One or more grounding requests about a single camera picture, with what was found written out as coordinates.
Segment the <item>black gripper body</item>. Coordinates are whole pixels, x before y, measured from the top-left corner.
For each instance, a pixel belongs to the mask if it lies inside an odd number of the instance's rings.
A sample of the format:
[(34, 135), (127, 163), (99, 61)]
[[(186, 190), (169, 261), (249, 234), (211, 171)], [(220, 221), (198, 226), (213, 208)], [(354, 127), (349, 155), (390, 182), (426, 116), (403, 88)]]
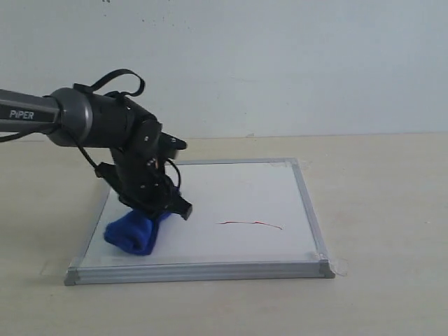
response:
[(179, 187), (174, 185), (165, 173), (165, 163), (172, 160), (159, 160), (157, 146), (151, 148), (148, 157), (140, 157), (129, 148), (124, 148), (121, 139), (97, 139), (96, 148), (108, 148), (113, 164), (100, 163), (94, 169), (97, 177), (104, 179), (117, 192), (120, 201), (146, 214), (154, 214), (155, 210), (175, 195), (179, 195)]

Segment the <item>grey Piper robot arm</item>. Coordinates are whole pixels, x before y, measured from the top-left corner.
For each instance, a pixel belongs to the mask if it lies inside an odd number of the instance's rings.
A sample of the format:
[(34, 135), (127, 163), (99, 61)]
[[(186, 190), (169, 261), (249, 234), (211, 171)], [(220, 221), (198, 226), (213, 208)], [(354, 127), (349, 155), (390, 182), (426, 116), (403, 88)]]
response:
[(188, 219), (193, 210), (165, 171), (186, 142), (164, 133), (152, 113), (123, 94), (2, 90), (1, 132), (2, 142), (41, 133), (58, 146), (77, 147), (123, 204), (150, 219), (164, 212)]

